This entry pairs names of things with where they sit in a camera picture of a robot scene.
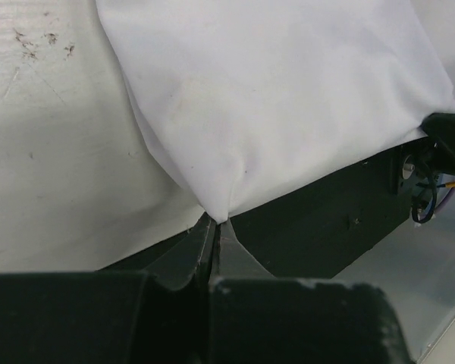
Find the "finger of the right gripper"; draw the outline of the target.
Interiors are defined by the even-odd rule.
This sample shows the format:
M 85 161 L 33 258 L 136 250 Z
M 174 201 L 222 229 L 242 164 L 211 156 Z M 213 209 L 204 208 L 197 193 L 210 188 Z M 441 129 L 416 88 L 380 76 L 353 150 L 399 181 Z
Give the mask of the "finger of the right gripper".
M 455 176 L 455 114 L 434 113 L 422 122 L 421 129 L 436 143 L 431 169 Z

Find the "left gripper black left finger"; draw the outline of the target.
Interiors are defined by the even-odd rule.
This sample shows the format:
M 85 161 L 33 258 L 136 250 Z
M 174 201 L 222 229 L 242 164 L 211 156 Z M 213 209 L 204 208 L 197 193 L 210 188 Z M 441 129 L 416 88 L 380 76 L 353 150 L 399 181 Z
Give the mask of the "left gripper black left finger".
M 215 231 L 141 269 L 0 274 L 0 363 L 201 363 Z

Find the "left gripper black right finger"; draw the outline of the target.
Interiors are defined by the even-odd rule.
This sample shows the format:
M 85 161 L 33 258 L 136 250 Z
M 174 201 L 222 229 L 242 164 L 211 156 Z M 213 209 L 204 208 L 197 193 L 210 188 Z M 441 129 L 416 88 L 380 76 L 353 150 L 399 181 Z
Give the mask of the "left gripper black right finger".
M 385 293 L 366 283 L 276 278 L 218 227 L 209 280 L 210 363 L 409 363 Z

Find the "white t shirt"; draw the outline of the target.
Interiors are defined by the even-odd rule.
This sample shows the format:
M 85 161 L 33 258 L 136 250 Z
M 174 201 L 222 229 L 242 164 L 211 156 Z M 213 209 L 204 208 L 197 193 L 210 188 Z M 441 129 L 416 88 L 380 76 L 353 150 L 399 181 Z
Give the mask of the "white t shirt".
M 409 1 L 96 7 L 149 152 L 220 223 L 455 114 Z

